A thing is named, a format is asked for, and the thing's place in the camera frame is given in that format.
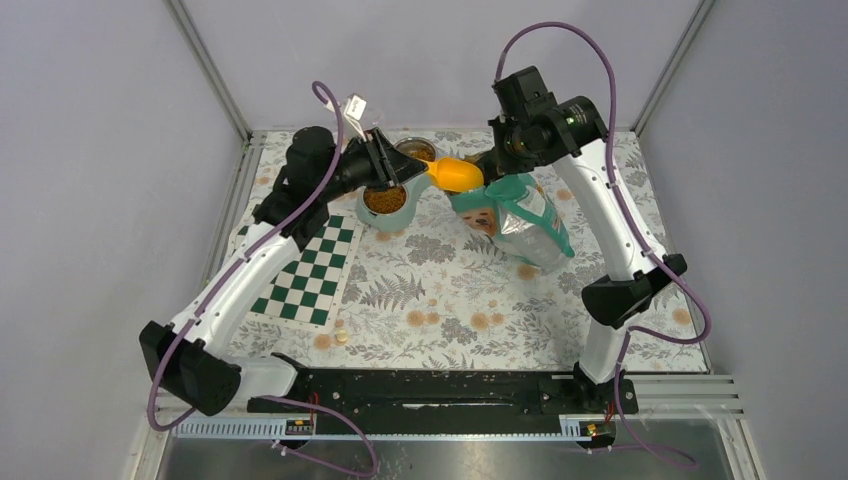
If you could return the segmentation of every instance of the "metal bowl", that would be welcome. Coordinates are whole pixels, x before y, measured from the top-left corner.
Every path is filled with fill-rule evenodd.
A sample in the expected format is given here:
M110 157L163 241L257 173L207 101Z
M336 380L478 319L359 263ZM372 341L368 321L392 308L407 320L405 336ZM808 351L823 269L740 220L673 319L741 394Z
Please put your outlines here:
M415 150L424 150L433 154L433 160L439 159L439 150L433 145L433 142L421 137L408 137L395 143L395 148L405 155Z

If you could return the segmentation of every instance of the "green and white chessboard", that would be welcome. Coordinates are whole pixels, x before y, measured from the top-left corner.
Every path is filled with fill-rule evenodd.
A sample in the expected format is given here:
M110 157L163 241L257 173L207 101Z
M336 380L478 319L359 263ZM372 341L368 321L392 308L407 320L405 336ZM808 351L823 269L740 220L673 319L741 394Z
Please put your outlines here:
M231 245L240 245L246 234L247 226L242 226ZM361 235L356 218L330 216L300 258L265 287L246 318L322 333L331 330Z

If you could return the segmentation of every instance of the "wall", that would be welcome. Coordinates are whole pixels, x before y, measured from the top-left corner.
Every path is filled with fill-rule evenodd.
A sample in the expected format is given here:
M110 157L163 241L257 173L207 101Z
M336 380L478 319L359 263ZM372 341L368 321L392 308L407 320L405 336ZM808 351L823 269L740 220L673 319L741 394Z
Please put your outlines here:
M698 0L184 0L247 122L257 129L330 124L310 92L359 92L399 127L481 127L498 113L490 85L506 42L536 22L570 22L609 55L619 126L639 114ZM603 66L565 31L535 32L505 74L536 64L561 101L609 108Z
M720 2L642 139L769 479L844 478L845 25L840 0Z
M162 2L0 2L0 478L115 479L239 140Z

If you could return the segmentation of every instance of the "floral pattern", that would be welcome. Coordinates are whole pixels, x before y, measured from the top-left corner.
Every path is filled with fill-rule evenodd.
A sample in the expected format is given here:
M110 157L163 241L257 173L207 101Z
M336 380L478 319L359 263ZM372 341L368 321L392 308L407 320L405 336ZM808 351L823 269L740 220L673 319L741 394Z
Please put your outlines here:
M463 157L491 146L484 131L394 131L392 140L425 137L446 155ZM271 190L285 163L292 132L268 135L250 198ZM636 137L618 132L616 160L640 212L657 238L666 236ZM580 290L603 275L598 243L568 186L550 168L533 173L556 204L577 256L548 274L504 255L472 232L445 195L430 188L413 223L386 234L366 227L334 320L334 335L244 320L230 351L281 352L311 366L431 369L569 370L581 354L590 318ZM330 204L352 212L355 195ZM250 207L243 222L250 219ZM694 335L683 294L667 288L641 315L643 325L676 337ZM704 371L697 346L636 334L625 359L635 371Z

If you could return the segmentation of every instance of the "pet food bag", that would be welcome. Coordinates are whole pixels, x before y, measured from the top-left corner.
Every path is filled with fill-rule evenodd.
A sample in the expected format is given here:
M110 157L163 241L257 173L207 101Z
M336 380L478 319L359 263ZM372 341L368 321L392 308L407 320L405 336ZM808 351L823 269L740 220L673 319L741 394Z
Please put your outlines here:
M507 175L448 198L469 227L525 263L552 271L574 257L556 207L529 174Z

